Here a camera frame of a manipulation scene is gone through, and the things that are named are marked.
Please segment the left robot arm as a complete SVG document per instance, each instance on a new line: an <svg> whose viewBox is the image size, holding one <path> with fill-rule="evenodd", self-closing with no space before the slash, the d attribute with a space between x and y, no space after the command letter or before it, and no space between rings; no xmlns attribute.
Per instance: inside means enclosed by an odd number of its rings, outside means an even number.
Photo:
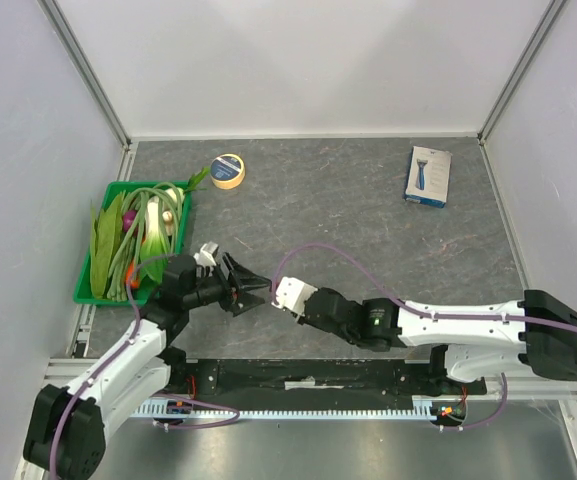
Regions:
<svg viewBox="0 0 577 480"><path fill-rule="evenodd" d="M234 316L263 304L270 279L211 251L169 255L163 280L123 336L67 385L38 393L22 456L54 479L88 479L119 427L153 394L187 382L186 355L172 347L191 310L218 304Z"/></svg>

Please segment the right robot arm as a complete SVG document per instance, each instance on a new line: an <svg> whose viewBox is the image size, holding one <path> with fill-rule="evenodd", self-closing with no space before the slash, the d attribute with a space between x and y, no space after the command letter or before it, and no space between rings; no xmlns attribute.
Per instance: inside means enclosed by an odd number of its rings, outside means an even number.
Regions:
<svg viewBox="0 0 577 480"><path fill-rule="evenodd" d="M451 392L497 373L527 373L577 381L577 312L541 290L520 300L479 306L435 305L388 298L357 303L328 288L293 282L277 296L301 324L331 333L359 348L433 346L437 362L426 368L435 392Z"/></svg>

